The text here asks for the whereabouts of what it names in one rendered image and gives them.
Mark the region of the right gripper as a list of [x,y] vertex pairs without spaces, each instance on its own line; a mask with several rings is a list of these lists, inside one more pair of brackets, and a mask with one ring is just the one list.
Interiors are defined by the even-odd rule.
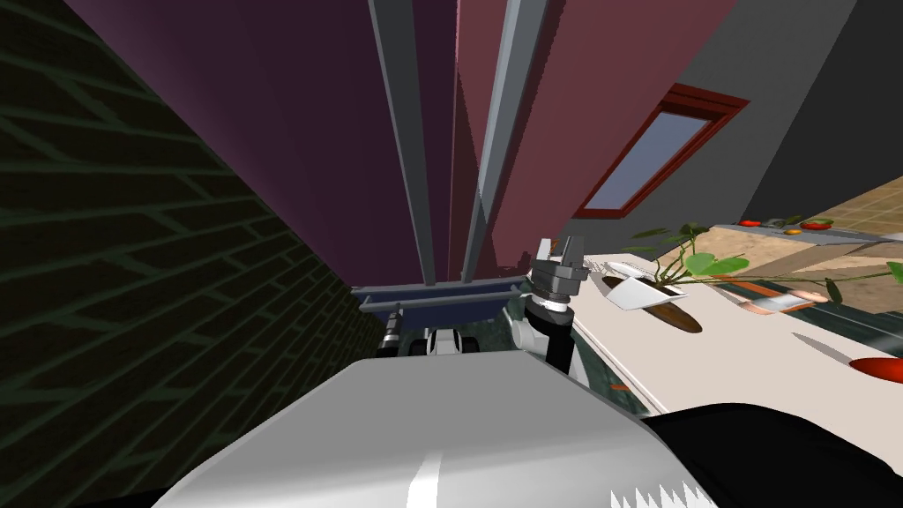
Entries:
[[560,262],[549,259],[551,250],[552,240],[542,238],[531,263],[529,280],[534,294],[567,303],[579,293],[581,283],[589,279],[590,269],[584,266],[584,237],[567,237]]

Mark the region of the green plant in white pot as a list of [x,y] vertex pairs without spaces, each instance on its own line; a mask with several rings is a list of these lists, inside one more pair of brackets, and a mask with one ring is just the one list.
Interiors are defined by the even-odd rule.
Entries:
[[675,304],[688,296],[684,286],[712,287],[724,282],[738,285],[754,280],[806,283],[822,288],[824,292],[819,294],[836,304],[843,301],[839,288],[841,282],[891,277],[896,284],[903,286],[903,258],[885,260],[884,266],[874,273],[845,278],[826,274],[818,279],[805,278],[795,267],[799,257],[797,251],[777,259],[777,267],[769,264],[751,270],[751,260],[745,251],[732,256],[715,254],[713,250],[718,244],[705,238],[710,232],[710,228],[692,222],[676,232],[657,228],[636,234],[636,239],[660,236],[663,243],[674,244],[676,254],[667,265],[656,259],[655,269],[651,272],[627,263],[606,262],[604,266],[609,275],[603,276],[601,283],[608,288],[607,298],[622,310],[643,310],[678,330],[700,333],[703,331],[702,325]]

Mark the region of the red framed window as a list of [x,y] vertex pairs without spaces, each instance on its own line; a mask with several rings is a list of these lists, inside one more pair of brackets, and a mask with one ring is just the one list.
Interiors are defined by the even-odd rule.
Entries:
[[712,90],[672,85],[574,217],[626,217],[749,103]]

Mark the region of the maroon cupboard door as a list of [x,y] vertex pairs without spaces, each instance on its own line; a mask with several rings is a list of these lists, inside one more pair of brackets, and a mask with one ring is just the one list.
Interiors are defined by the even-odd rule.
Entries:
[[[524,274],[737,0],[549,0],[474,275]],[[448,274],[461,276],[506,0],[459,0]]]
[[[421,283],[368,0],[64,0],[350,286]],[[413,0],[438,282],[459,0]]]

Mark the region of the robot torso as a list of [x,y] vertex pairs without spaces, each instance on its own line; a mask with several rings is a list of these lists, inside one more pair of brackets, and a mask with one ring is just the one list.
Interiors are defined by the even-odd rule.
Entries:
[[153,508],[720,508],[635,415],[524,351],[354,362]]

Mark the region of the copper coloured cup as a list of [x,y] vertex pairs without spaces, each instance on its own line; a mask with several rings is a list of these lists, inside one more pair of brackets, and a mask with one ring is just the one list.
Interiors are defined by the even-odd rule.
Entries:
[[748,312],[768,316],[789,313],[802,308],[814,307],[817,303],[828,302],[828,297],[810,291],[790,289],[785,292],[777,292],[759,288],[750,295],[750,298],[744,297],[736,304]]

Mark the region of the red bowl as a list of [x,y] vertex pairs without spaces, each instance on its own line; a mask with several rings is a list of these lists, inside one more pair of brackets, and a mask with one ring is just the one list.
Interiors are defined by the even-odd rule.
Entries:
[[859,358],[852,360],[849,366],[868,376],[903,385],[903,358]]

